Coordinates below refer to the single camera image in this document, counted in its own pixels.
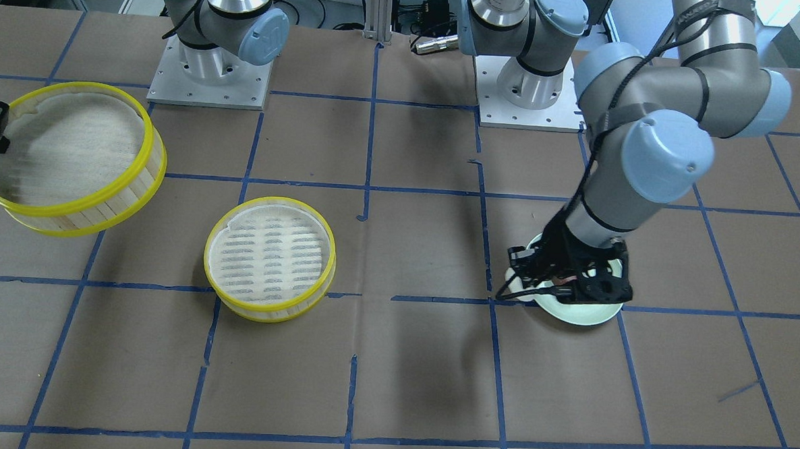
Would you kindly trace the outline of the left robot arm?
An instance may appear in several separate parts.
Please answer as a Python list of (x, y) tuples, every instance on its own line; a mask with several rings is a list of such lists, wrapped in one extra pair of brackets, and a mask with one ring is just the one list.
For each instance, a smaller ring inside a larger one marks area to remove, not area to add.
[(757, 138), (786, 117), (791, 86), (760, 65), (755, 1), (672, 2), (673, 17), (646, 56), (610, 42), (575, 69), (591, 158), (542, 234), (507, 251), (496, 299), (628, 302), (627, 235), (708, 172), (715, 138)]

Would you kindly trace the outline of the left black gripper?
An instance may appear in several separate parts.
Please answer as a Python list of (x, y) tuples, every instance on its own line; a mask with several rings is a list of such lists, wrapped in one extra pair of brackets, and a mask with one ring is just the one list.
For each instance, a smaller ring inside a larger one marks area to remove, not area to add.
[(621, 238), (590, 247), (580, 241), (565, 223), (567, 214), (557, 215), (543, 228), (538, 248), (510, 247), (509, 267), (523, 285), (538, 285), (553, 276), (575, 278), (566, 285), (542, 286), (563, 305), (616, 304), (633, 299), (629, 280), (627, 244)]

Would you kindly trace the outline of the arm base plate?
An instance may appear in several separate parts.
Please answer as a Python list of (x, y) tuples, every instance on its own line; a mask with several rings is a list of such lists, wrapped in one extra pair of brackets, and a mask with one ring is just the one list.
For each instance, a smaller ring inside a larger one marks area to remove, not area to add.
[(272, 69), (271, 62), (257, 67), (220, 47), (192, 49), (171, 37), (146, 99), (169, 106), (262, 111)]
[(576, 104), (572, 60), (551, 77), (527, 72), (514, 57), (478, 56), (474, 65), (482, 126), (564, 133), (586, 128)]

